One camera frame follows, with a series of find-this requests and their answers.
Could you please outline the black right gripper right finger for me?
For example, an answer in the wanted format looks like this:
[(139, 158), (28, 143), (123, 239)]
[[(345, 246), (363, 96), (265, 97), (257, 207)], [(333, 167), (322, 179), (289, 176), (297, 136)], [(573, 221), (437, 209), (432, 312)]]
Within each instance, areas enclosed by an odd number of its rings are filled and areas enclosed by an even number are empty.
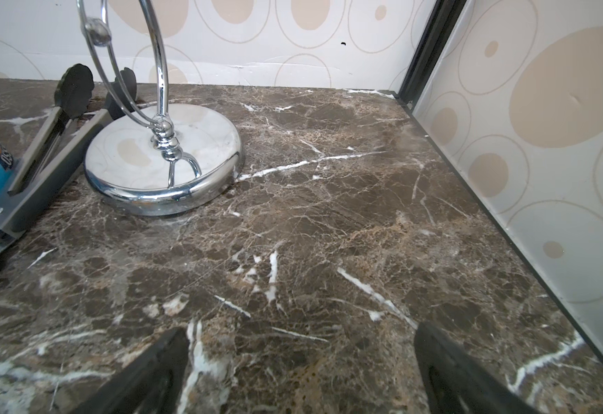
[(536, 412), (429, 322), (419, 324), (414, 345), (430, 412)]

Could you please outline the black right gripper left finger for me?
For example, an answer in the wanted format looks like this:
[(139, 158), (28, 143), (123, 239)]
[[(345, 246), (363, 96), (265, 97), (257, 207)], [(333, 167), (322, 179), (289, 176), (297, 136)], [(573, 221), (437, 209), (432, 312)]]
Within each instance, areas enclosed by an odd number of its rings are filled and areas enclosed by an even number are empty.
[(75, 413), (173, 413), (189, 362), (189, 339), (174, 328), (133, 360), (96, 393), (80, 403)]

